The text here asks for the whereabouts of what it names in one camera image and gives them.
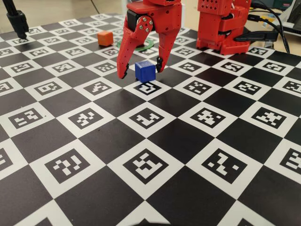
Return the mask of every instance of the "black cable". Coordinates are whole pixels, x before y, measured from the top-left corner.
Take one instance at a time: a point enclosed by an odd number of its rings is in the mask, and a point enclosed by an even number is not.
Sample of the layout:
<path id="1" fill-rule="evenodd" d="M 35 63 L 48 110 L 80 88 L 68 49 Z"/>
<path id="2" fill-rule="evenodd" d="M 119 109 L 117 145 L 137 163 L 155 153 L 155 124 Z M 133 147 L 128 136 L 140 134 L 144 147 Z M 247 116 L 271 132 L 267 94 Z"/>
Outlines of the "black cable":
<path id="1" fill-rule="evenodd" d="M 92 2 L 92 5 L 94 6 L 96 12 L 97 12 L 98 14 L 100 14 L 100 12 L 98 11 L 98 9 L 97 9 L 96 5 L 94 4 L 93 0 L 91 0 L 91 2 Z"/>
<path id="2" fill-rule="evenodd" d="M 277 18 L 277 20 L 279 21 L 279 24 L 280 24 L 280 31 L 281 31 L 280 34 L 281 34 L 281 37 L 283 39 L 283 44 L 284 44 L 285 50 L 286 50 L 287 53 L 290 53 L 289 45 L 288 45 L 287 39 L 285 37 L 284 29 L 283 29 L 282 22 L 281 22 L 279 16 L 273 10 L 271 10 L 269 7 L 267 7 L 264 3 L 262 5 L 262 4 L 259 4 L 259 3 L 256 3 L 256 2 L 252 2 L 251 7 L 265 9 L 265 10 L 267 10 L 270 13 L 275 15 L 275 17 Z"/>

